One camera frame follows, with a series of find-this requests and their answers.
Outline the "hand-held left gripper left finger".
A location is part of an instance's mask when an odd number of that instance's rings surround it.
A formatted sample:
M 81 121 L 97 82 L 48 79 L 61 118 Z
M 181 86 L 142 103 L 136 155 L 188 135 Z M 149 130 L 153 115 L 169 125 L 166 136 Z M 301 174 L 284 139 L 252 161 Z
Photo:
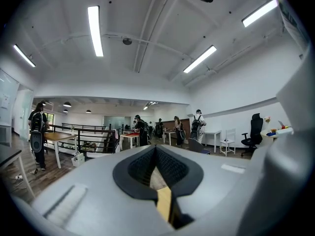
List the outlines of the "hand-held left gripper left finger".
M 32 208 L 45 215 L 72 186 L 86 193 L 64 228 L 67 231 L 171 231 L 154 201 L 138 200 L 114 182 L 117 163 L 144 147 L 89 160 L 55 181 L 33 201 Z

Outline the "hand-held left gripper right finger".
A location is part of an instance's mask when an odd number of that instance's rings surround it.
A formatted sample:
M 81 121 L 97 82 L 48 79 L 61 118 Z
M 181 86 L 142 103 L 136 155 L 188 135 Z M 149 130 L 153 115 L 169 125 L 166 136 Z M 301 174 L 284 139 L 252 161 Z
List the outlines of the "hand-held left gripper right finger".
M 216 221 L 249 160 L 156 146 L 156 166 L 170 189 L 170 221 Z

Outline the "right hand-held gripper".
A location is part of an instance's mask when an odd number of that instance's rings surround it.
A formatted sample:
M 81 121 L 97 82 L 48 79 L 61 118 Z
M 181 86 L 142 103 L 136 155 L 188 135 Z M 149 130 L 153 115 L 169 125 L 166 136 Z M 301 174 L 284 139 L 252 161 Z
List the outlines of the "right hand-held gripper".
M 262 174 L 244 211 L 240 236 L 307 236 L 315 187 L 315 48 L 277 93 L 293 131 L 266 150 Z

